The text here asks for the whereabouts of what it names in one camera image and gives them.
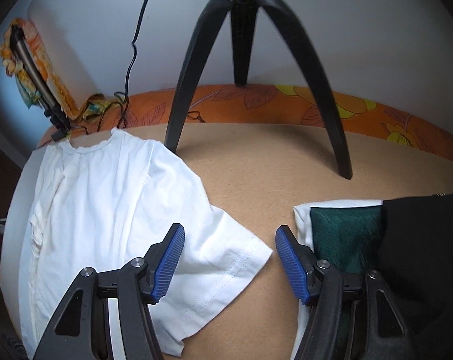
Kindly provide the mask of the orange floral bed sheet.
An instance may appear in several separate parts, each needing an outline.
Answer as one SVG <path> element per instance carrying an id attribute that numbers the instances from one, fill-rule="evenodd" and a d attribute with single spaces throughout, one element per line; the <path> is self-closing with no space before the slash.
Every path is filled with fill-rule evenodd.
<path id="1" fill-rule="evenodd" d="M 114 127 L 162 125 L 169 118 L 171 89 L 133 96 L 128 106 L 102 94 L 89 97 L 83 114 L 73 122 L 74 134 L 96 133 Z M 334 95 L 344 130 L 375 137 L 453 161 L 453 134 L 405 111 L 347 94 Z M 206 85 L 193 97 L 187 121 L 324 125 L 309 88 L 292 85 Z"/>

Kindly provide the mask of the white t-shirt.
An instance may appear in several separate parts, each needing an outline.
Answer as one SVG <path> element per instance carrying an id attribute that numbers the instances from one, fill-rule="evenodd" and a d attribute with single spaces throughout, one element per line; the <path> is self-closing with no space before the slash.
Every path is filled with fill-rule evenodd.
<path id="1" fill-rule="evenodd" d="M 200 177 L 162 143 L 113 129 L 91 147 L 47 147 L 25 229 L 19 279 L 23 345 L 33 355 L 67 288 L 84 267 L 123 267 L 164 239 L 185 244 L 167 294 L 150 313 L 163 353 L 218 316 L 272 251 L 211 205 Z"/>

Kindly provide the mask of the black folded garment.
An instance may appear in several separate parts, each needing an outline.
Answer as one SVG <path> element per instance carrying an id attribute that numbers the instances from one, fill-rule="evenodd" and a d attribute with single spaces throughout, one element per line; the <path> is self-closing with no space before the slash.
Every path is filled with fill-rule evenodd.
<path id="1" fill-rule="evenodd" d="M 453 359 L 453 194 L 383 202 L 377 268 L 417 359 Z"/>

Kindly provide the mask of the colourful floral cloth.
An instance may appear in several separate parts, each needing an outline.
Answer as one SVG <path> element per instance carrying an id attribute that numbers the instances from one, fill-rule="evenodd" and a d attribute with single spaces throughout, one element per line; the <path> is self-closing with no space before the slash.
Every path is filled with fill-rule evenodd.
<path id="1" fill-rule="evenodd" d="M 103 94 L 94 94 L 79 105 L 56 74 L 41 36 L 27 19 L 10 23 L 0 44 L 0 58 L 28 107 L 58 107 L 67 119 L 77 121 L 100 116 L 113 104 Z"/>

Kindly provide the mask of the dark green folded garment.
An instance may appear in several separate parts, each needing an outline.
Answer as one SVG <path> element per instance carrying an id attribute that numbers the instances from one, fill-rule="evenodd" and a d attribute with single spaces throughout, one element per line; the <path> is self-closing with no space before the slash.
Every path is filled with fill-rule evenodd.
<path id="1" fill-rule="evenodd" d="M 366 272 L 380 245 L 380 206 L 324 206 L 310 209 L 313 249 L 317 257 L 344 274 L 344 283 L 360 289 L 343 296 L 338 356 L 362 359 L 368 338 Z"/>

